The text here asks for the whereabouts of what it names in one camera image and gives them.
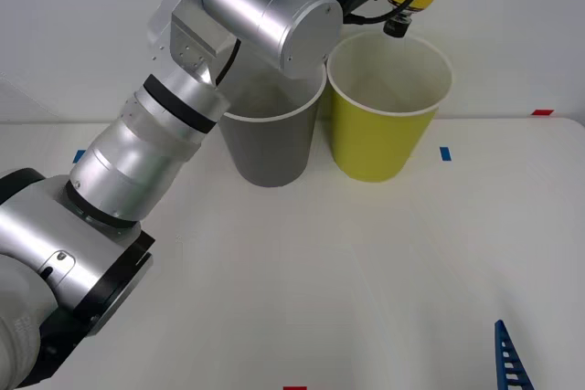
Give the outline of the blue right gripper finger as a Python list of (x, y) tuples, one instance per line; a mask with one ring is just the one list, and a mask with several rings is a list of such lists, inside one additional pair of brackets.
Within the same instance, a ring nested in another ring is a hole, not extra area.
[(495, 367), (498, 390), (534, 390), (502, 320), (495, 323)]

